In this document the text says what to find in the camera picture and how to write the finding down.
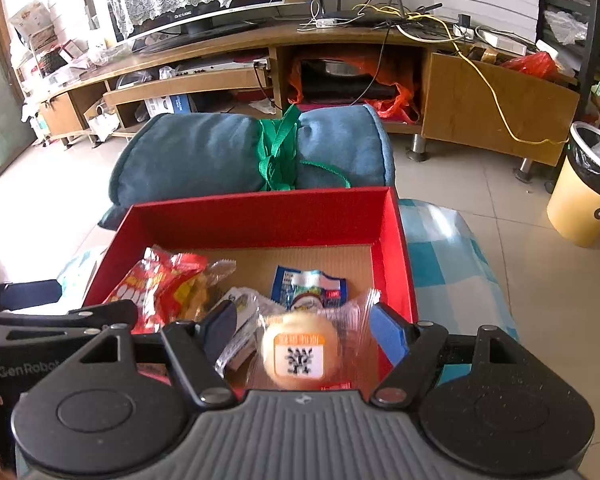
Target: round bun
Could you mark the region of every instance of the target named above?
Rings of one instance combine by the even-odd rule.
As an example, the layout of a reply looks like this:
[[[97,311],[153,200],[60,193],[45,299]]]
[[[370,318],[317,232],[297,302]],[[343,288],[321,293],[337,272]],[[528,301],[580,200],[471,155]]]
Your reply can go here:
[[[333,323],[312,312],[289,312],[262,336],[264,369],[285,390],[314,390],[340,368],[340,341]]]

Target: gray ribbed surface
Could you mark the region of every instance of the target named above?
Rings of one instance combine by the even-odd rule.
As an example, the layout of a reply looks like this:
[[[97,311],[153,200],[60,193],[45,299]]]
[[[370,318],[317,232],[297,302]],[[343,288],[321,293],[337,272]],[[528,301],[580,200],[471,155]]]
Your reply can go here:
[[[48,480],[32,473],[27,480]],[[357,392],[251,392],[200,416],[181,446],[121,480],[486,480],[429,449],[410,419]],[[576,472],[551,480],[576,480]]]

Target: black circular disc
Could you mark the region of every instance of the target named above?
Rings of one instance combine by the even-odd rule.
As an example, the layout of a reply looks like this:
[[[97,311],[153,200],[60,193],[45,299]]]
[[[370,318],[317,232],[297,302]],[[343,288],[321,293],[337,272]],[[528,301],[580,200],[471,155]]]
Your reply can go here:
[[[594,429],[586,400],[558,377],[506,364],[434,388],[419,415],[424,433],[442,452],[499,476],[576,466]]]
[[[50,384],[57,388],[32,389],[13,412],[25,458],[47,470],[67,476],[131,470],[174,443],[187,421],[173,388],[135,370],[75,378],[74,386],[57,381]]]

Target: metal screw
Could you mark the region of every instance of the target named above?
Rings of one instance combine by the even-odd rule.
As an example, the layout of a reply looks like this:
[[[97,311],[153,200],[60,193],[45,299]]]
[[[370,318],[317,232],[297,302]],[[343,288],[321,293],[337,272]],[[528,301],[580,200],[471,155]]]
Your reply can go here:
[[[222,404],[231,399],[231,391],[226,388],[207,388],[200,395],[200,400],[206,404]]]
[[[407,398],[407,392],[401,388],[382,388],[376,392],[376,400],[381,404],[399,404]]]

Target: yellow cable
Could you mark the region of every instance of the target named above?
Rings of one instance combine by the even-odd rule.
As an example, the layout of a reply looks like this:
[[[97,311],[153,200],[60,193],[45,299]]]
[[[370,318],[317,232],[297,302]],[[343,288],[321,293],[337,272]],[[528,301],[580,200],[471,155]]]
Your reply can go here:
[[[378,9],[377,7],[369,5],[369,4],[359,4],[359,5],[356,5],[354,7],[354,9],[356,9],[356,7],[363,7],[363,9],[365,9],[366,7],[371,7],[373,10],[375,10],[377,12],[402,16],[400,11],[398,9],[395,9],[395,7],[384,6],[384,7],[381,7],[380,9]],[[496,91],[493,89],[493,86],[491,86],[491,83],[489,83],[489,81],[484,76],[484,74],[481,72],[481,70],[477,67],[477,65],[473,61],[471,61],[467,56],[465,56],[462,53],[462,51],[460,50],[460,48],[458,47],[457,42],[461,38],[454,38],[453,35],[451,34],[451,31],[449,31],[447,24],[443,20],[440,20],[440,18],[432,16],[431,14],[421,14],[419,12],[409,12],[409,13],[407,13],[406,18],[408,20],[421,20],[423,18],[427,18],[427,19],[439,22],[442,24],[443,27],[445,27],[446,34],[449,36],[449,39],[441,41],[441,40],[425,40],[424,38],[418,38],[417,36],[412,36],[411,34],[408,34],[404,30],[402,30],[402,27],[400,25],[397,25],[397,28],[400,31],[400,33],[402,35],[406,36],[407,38],[410,38],[411,40],[419,41],[421,43],[429,43],[429,44],[431,44],[431,43],[451,43],[451,44],[453,44],[453,46],[456,48],[456,52],[458,53],[458,56],[460,56],[462,59],[464,59],[469,65],[471,65],[471,67],[478,73],[478,75],[482,78],[482,80],[489,87],[489,90],[491,90],[491,94],[493,95],[493,101],[496,103],[496,107],[498,108],[498,113],[500,114],[500,117],[502,118],[502,122],[504,123],[504,125],[512,139],[514,139],[517,142],[521,142],[522,144],[529,144],[531,146],[539,146],[540,144],[546,144],[546,143],[561,145],[561,144],[564,144],[565,142],[568,142],[568,140],[551,140],[551,139],[524,140],[524,139],[517,138],[515,136],[515,134],[513,133],[511,127],[509,126],[509,123],[507,122],[506,117],[504,116],[504,112],[502,111],[502,107],[500,106],[500,102],[498,101],[498,96],[496,94]]]

